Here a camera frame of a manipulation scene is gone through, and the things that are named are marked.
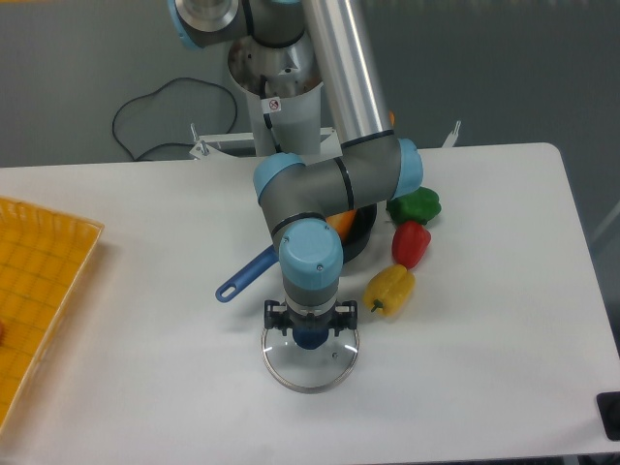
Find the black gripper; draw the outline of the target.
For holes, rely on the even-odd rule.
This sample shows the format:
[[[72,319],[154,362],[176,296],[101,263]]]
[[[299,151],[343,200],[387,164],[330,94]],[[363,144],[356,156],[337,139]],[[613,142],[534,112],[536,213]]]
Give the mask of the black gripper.
[[[343,301],[325,311],[295,311],[285,302],[266,300],[263,305],[263,328],[286,336],[290,328],[323,330],[331,328],[334,336],[357,330],[358,308],[355,300]]]

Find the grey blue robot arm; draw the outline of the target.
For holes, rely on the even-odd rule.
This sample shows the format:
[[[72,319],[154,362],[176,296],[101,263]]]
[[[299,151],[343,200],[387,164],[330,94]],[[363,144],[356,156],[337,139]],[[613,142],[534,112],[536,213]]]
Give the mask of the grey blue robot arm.
[[[231,42],[229,70],[257,98],[270,150],[254,173],[282,270],[285,299],[267,301],[264,325],[280,331],[355,329],[357,306],[339,302],[344,252],[327,218],[416,191],[416,146],[388,116],[357,1],[172,1],[170,16],[190,47]],[[278,116],[324,90],[341,153],[306,164]]]

